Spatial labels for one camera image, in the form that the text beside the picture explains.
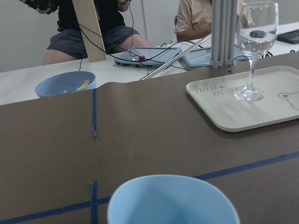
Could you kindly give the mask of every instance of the seated person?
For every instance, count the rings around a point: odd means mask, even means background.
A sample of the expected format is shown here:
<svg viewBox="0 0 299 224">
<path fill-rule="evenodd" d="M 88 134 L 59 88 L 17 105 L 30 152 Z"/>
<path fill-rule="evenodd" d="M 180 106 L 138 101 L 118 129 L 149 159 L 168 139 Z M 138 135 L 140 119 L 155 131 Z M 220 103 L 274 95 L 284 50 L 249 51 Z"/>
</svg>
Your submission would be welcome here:
<svg viewBox="0 0 299 224">
<path fill-rule="evenodd" d="M 238 0 L 241 11 L 243 0 Z M 180 0 L 176 16 L 175 33 L 177 41 L 202 38 L 212 32 L 211 0 Z"/>
<path fill-rule="evenodd" d="M 94 0 L 94 4 L 107 54 L 129 50 L 132 46 L 152 47 L 136 30 L 125 26 L 120 12 L 127 11 L 130 4 L 128 0 Z M 46 10 L 36 10 L 40 14 L 49 14 L 54 8 L 59 8 L 57 23 L 60 33 L 51 37 L 43 65 L 86 58 L 87 52 L 72 0 L 50 0 L 49 6 Z"/>
</svg>

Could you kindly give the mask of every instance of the wall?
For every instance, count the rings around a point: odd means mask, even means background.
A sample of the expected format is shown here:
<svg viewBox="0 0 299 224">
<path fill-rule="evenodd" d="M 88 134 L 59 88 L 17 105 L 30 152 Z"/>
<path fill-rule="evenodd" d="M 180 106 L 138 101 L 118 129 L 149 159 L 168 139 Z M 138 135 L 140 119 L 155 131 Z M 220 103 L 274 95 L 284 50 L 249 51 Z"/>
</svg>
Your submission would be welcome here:
<svg viewBox="0 0 299 224">
<path fill-rule="evenodd" d="M 57 33 L 57 12 L 40 15 L 18 0 L 0 0 L 0 72 L 41 65 L 50 37 Z M 299 21 L 299 0 L 278 0 L 280 24 Z M 134 28 L 154 45 L 175 39 L 179 0 L 132 0 Z M 123 13 L 132 25 L 130 11 Z"/>
</svg>

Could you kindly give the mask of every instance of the fork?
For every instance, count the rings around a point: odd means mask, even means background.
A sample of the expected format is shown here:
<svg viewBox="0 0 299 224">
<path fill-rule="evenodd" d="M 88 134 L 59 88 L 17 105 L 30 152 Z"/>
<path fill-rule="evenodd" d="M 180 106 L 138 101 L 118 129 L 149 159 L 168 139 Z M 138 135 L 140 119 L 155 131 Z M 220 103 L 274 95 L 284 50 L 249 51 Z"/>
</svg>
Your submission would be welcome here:
<svg viewBox="0 0 299 224">
<path fill-rule="evenodd" d="M 90 81 L 89 81 L 88 79 L 85 80 L 85 81 L 83 82 L 83 84 L 82 84 L 79 88 L 77 88 L 77 91 L 83 89 L 83 88 L 86 87 L 86 86 L 88 86 L 89 82 L 90 82 Z"/>
</svg>

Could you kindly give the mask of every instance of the white table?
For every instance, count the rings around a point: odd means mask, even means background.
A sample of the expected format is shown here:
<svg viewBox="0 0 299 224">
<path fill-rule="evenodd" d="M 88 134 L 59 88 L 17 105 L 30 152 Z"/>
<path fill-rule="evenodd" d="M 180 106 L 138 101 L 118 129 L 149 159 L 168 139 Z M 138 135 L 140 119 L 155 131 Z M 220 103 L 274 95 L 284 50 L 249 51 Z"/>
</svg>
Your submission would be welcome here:
<svg viewBox="0 0 299 224">
<path fill-rule="evenodd" d="M 299 22 L 289 23 L 279 26 L 279 33 L 292 31 L 299 28 Z M 190 43 L 180 43 L 175 47 L 181 47 L 185 50 L 190 46 Z M 210 46 L 210 41 L 207 41 L 202 45 L 203 47 Z M 299 44 L 288 44 L 284 42 L 276 41 L 271 53 L 273 55 L 280 55 L 289 53 L 290 50 L 299 50 Z M 52 65 L 45 65 L 21 70 L 14 70 L 0 73 L 0 105 L 10 104 L 15 102 L 21 102 L 25 100 L 37 99 L 38 96 L 35 93 L 35 87 L 43 80 L 69 71 L 78 71 L 80 60 L 57 63 Z M 182 68 L 183 64 L 174 62 L 172 65 Z M 140 78 L 148 74 L 146 68 L 133 68 L 122 67 L 114 63 L 114 58 L 107 56 L 107 60 L 100 62 L 90 63 L 88 59 L 82 61 L 81 70 L 89 71 L 96 75 L 97 83 L 99 87 L 108 82 L 133 82 L 139 81 Z M 168 67 L 167 69 L 158 73 L 155 77 L 165 76 L 175 73 L 180 73 L 185 70 L 174 67 Z"/>
</svg>

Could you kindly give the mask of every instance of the beige serving tray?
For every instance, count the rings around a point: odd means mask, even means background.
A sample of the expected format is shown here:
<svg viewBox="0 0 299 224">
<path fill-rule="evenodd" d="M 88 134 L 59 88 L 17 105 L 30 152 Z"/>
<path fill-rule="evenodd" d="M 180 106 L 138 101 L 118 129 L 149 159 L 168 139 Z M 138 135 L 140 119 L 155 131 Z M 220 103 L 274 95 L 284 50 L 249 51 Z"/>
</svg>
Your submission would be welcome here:
<svg viewBox="0 0 299 224">
<path fill-rule="evenodd" d="M 287 66 L 256 70 L 254 86 L 265 96 L 239 100 L 233 89 L 248 82 L 249 72 L 191 82 L 188 93 L 220 129 L 239 132 L 299 118 L 299 71 Z"/>
</svg>

